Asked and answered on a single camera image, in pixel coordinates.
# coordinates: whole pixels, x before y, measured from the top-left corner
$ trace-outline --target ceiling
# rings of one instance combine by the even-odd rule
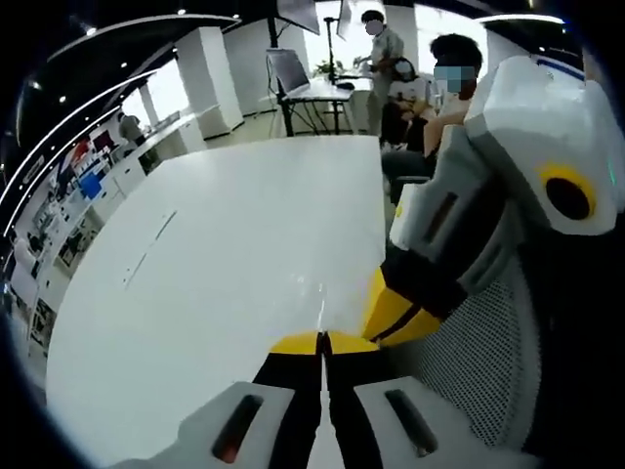
[[[174,58],[173,43],[199,25],[217,25],[226,27],[232,21],[199,20],[177,17],[174,20],[152,21],[103,31],[108,26],[125,21],[148,17],[175,15],[181,8],[187,14],[214,15],[231,18],[240,15],[243,23],[265,18],[270,10],[271,0],[152,0],[151,2],[133,2],[128,0],[83,0],[71,3],[71,8],[64,14],[58,27],[50,28],[45,41],[37,44],[38,60],[35,71],[30,74],[30,82],[36,82],[40,89],[23,87],[20,112],[13,116],[9,127],[19,137],[20,146],[15,142],[3,142],[3,162],[5,174],[11,176],[35,145],[59,122],[77,107],[87,103],[107,88],[122,82],[142,70],[161,67]],[[409,6],[412,0],[389,0],[391,5]],[[456,13],[478,18],[497,13],[529,12],[526,0],[425,0],[419,1],[430,6],[443,8]],[[100,33],[87,38],[86,31],[96,27]],[[489,29],[518,43],[529,52],[539,53],[544,48],[544,55],[561,61],[581,65],[578,49],[570,33],[563,33],[560,25],[539,21],[499,21],[488,23]],[[75,47],[63,52],[63,47],[79,41]],[[158,50],[162,55],[154,58]],[[149,58],[153,61],[146,64]],[[127,96],[144,81],[135,81],[123,93]],[[121,97],[111,100],[115,93],[96,101],[72,117],[54,136],[35,153],[46,159],[54,152],[52,146],[59,148],[78,131],[107,109],[120,104]],[[27,165],[22,170],[25,174]],[[0,189],[4,190],[2,178]],[[2,208],[2,220],[5,213],[12,213],[21,198],[21,193],[12,187]]]

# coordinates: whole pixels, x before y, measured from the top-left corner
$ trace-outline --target black circle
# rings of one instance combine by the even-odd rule
[[[549,201],[566,218],[584,220],[590,216],[590,201],[575,183],[568,179],[552,178],[545,185]]]

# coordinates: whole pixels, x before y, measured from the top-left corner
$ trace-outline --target potted plant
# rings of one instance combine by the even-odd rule
[[[343,68],[343,63],[341,61],[336,61],[334,63],[334,72],[337,75],[340,75],[341,73],[345,72],[345,69]],[[312,72],[313,76],[327,77],[329,74],[330,74],[330,62],[329,61],[321,62],[321,64],[317,65],[314,71]]]

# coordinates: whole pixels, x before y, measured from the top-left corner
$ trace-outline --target ceiling light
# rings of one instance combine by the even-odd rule
[[[515,14],[515,15],[493,15],[492,17],[477,18],[477,22],[492,22],[492,21],[512,21],[512,20],[525,20],[525,21],[546,21],[554,22],[557,24],[564,24],[564,20],[557,17],[550,17],[548,15],[534,15],[528,14]]]

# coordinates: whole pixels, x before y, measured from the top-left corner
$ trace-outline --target window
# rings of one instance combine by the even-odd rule
[[[345,69],[353,68],[354,59],[356,57],[367,57],[371,54],[371,36],[367,34],[363,24],[360,22],[362,14],[367,10],[378,10],[384,13],[384,5],[382,2],[375,0],[360,0],[356,4],[351,2],[350,5],[352,6],[352,23],[346,40],[341,39],[336,34],[336,23],[333,22],[331,25],[334,60],[335,63],[341,62]],[[328,17],[339,18],[341,2],[317,2],[315,6],[319,24],[322,26],[321,35],[317,36],[308,31],[304,32],[310,72],[313,72],[319,64],[323,61],[327,61],[330,57],[328,35],[323,19]]]
[[[488,72],[488,39],[485,27],[469,18],[438,8],[415,5],[417,21],[417,44],[419,48],[419,71],[433,74],[436,60],[430,52],[430,43],[442,34],[462,34],[478,43],[483,56],[479,78]]]
[[[149,117],[147,117],[146,107],[144,101],[141,99],[141,93],[139,90],[133,91],[128,98],[121,104],[121,110],[126,115],[134,115],[139,119],[139,127],[145,130],[149,125]]]
[[[165,64],[147,80],[147,89],[159,121],[188,107],[187,91],[175,60]]]

